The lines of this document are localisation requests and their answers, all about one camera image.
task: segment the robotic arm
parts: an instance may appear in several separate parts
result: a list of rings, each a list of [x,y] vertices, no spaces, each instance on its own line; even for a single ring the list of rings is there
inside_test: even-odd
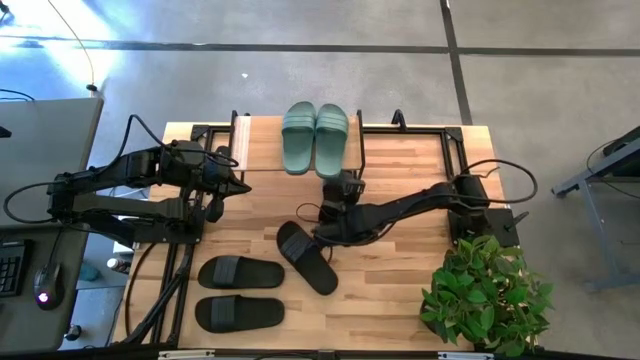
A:
[[[522,199],[489,199],[481,178],[468,170],[485,162],[500,162],[523,170],[532,180],[532,194]],[[355,205],[364,191],[364,182],[343,173],[337,183],[324,186],[324,202],[320,209],[320,225],[312,230],[320,247],[362,246],[384,236],[402,219],[435,209],[449,210],[453,241],[468,235],[493,234],[503,245],[517,244],[515,224],[527,213],[516,217],[510,209],[489,209],[492,202],[517,203],[531,199],[537,192],[535,177],[527,169],[504,160],[484,160],[469,166],[450,182],[441,182],[403,198],[382,205]]]
[[[217,153],[229,159],[227,147],[218,148]],[[174,140],[171,145],[120,156],[104,167],[59,174],[47,190],[48,212],[65,224],[86,223],[129,247],[134,242],[196,243],[204,219],[216,222],[222,216],[226,197],[251,190],[235,177],[230,165],[205,154],[197,142]],[[179,196],[151,202],[94,193],[120,185],[163,184],[180,187]],[[213,195],[206,210],[190,203],[193,191]]]

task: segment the metal stand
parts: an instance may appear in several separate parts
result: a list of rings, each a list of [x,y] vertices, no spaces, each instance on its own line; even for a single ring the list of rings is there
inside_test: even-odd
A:
[[[620,287],[631,284],[640,283],[640,274],[625,274],[619,269],[612,249],[610,248],[607,234],[604,230],[603,220],[601,219],[596,204],[591,194],[591,182],[605,181],[602,178],[608,174],[615,172],[616,170],[624,167],[632,161],[636,161],[640,158],[640,139],[636,139],[627,144],[620,150],[612,153],[604,158],[601,162],[591,167],[591,170],[587,169],[582,173],[575,175],[571,179],[563,182],[560,185],[554,186],[551,192],[558,198],[564,198],[567,193],[573,190],[580,190],[585,205],[587,206],[587,214],[589,221],[593,226],[598,240],[600,243],[600,249],[605,257],[609,276],[604,280],[593,281],[587,283],[587,287],[592,291],[599,291],[603,289],[609,289],[614,287]],[[628,182],[629,178],[607,177],[607,183],[614,182]]]

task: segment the wooden table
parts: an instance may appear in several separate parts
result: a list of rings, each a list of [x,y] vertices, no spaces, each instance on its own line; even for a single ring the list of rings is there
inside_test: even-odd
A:
[[[188,138],[192,125],[167,124],[164,141]],[[494,157],[487,127],[463,126],[462,132],[469,163]],[[227,142],[227,134],[217,134],[214,145]],[[367,187],[360,203],[387,202],[446,180],[440,140],[434,136],[365,135],[365,147],[367,166],[363,179]],[[485,173],[493,167],[484,164],[474,172]],[[205,225],[203,241],[196,247],[180,348],[472,349],[462,337],[459,347],[443,344],[418,316],[422,301],[420,289],[429,287],[431,274],[442,265],[444,253],[451,246],[445,211],[432,211],[400,221],[384,238],[367,246],[336,247],[331,266],[340,283],[333,294],[325,297],[315,293],[282,258],[275,241],[279,226],[288,220],[297,221],[307,230],[312,228],[313,224],[296,218],[295,210],[303,202],[321,203],[321,179],[312,171],[303,176],[289,176],[282,171],[247,171],[245,182],[253,190],[225,200],[224,216],[216,224]],[[484,179],[483,184],[489,197],[503,197],[497,171]],[[159,201],[177,194],[177,188],[155,187],[150,198]],[[317,216],[317,210],[303,207],[300,215],[312,219]],[[131,299],[132,326],[140,322],[158,297],[167,247],[156,246],[140,268]],[[267,290],[201,287],[197,282],[200,267],[219,255],[277,261],[286,269],[284,283]],[[268,329],[230,334],[202,330],[195,320],[195,304],[204,297],[229,294],[278,298],[285,303],[285,319]],[[173,301],[167,307],[163,340],[173,318]],[[124,338],[123,314],[121,311],[118,317],[114,341]]]

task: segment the concrete floor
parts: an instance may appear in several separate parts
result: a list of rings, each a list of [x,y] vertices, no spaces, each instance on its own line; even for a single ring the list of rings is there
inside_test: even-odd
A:
[[[35,15],[28,2],[5,2],[15,18],[12,26],[0,27],[0,36],[70,37],[45,4],[39,5],[42,14]],[[83,39],[448,45],[438,0],[56,3]],[[461,47],[640,47],[635,19],[640,2],[634,0],[449,3]],[[68,42],[41,44],[45,47],[25,49],[23,39],[0,37],[1,87],[38,99],[86,96],[89,69],[83,53],[70,49]],[[302,99],[335,102],[349,113],[360,108],[366,122],[388,122],[393,110],[401,108],[414,124],[461,124],[455,66],[452,70],[446,53],[95,49],[90,55],[96,84],[106,98],[92,164],[104,164],[115,154],[130,113],[142,116],[157,134],[168,121],[224,121],[234,109],[279,114]],[[551,330],[541,344],[551,350],[634,358],[640,353],[640,287],[586,292],[585,281],[606,273],[582,199],[571,194],[557,200],[548,191],[582,171],[594,148],[638,125],[638,54],[601,55],[462,55],[460,69],[473,124],[488,125],[497,155],[530,168],[540,182],[538,196],[514,209],[531,212],[519,225],[528,263],[555,284],[556,310],[549,314]],[[149,145],[150,139],[136,128],[127,150]],[[519,174],[500,172],[507,197],[529,191]],[[624,201],[630,209],[638,206]],[[624,252],[634,258],[640,246],[626,246]]]

